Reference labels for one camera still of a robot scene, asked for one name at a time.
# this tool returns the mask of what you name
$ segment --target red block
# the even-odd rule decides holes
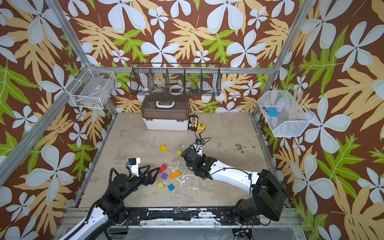
[[[160,172],[159,173],[163,172],[166,169],[167,169],[167,165],[165,163],[163,163],[163,166],[160,167]]]

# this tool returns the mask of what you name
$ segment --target basket handle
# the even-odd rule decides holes
[[[171,105],[160,105],[159,104],[159,101],[156,101],[156,106],[158,108],[172,108],[173,106],[175,106],[175,101],[172,101],[172,104]]]

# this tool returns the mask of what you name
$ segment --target black wire basket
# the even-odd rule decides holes
[[[163,67],[132,63],[132,94],[218,96],[221,92],[220,64],[195,63],[193,67],[182,67],[180,63],[178,67],[169,63],[161,65]]]

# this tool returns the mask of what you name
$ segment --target white wire basket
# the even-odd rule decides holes
[[[74,79],[78,82],[68,92],[74,104],[77,107],[104,109],[115,87],[115,73],[84,66]]]
[[[257,101],[275,137],[299,137],[315,117],[300,96],[292,91],[295,97],[289,89],[267,91]],[[269,108],[275,108],[277,116],[269,116],[266,112]]]

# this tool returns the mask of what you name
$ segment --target blue object in basket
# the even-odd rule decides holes
[[[279,115],[276,108],[268,108],[266,112],[270,117],[277,117]]]

